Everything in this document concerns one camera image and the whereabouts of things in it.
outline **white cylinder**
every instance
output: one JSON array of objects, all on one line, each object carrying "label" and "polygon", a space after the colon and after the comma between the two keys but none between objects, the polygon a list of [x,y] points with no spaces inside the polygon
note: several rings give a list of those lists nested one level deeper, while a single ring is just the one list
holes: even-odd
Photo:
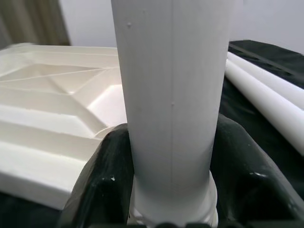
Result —
[{"label": "white cylinder", "polygon": [[304,155],[304,112],[249,73],[226,62],[226,76],[260,113]]},{"label": "white cylinder", "polygon": [[302,88],[297,87],[230,52],[228,52],[227,57],[231,62],[245,70],[251,76],[255,77],[302,110],[304,109],[304,90]]},{"label": "white cylinder", "polygon": [[209,165],[233,3],[112,0],[134,204],[152,225],[216,217]]}]

